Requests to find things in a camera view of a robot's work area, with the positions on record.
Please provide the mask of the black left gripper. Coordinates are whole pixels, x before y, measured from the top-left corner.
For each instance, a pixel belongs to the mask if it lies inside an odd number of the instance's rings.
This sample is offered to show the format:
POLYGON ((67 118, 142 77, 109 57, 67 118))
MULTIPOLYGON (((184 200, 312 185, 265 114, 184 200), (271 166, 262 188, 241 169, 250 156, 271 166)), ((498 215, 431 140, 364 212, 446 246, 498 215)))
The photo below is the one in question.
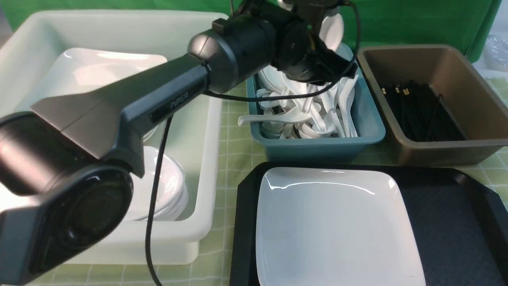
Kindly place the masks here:
POLYGON ((349 0, 279 0, 278 5, 302 18, 308 25, 309 44, 302 61, 285 71, 287 78, 302 83, 332 83, 343 77, 354 77, 354 59, 347 60, 328 49, 319 38, 325 16, 339 14, 339 7, 349 0))

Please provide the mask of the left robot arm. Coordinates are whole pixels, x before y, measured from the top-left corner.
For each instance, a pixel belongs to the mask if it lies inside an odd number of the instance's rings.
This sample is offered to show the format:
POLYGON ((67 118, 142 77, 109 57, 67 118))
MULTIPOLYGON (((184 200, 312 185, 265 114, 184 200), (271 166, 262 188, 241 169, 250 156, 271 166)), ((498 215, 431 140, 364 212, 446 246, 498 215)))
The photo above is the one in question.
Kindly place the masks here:
POLYGON ((201 94, 227 92, 271 65, 328 91, 356 71, 319 38, 328 11, 352 0, 244 0, 228 19, 195 35, 187 53, 91 92, 49 97, 1 118, 1 283, 25 285, 103 240, 132 201, 131 174, 143 177, 142 137, 161 122, 156 173, 174 113, 201 94))

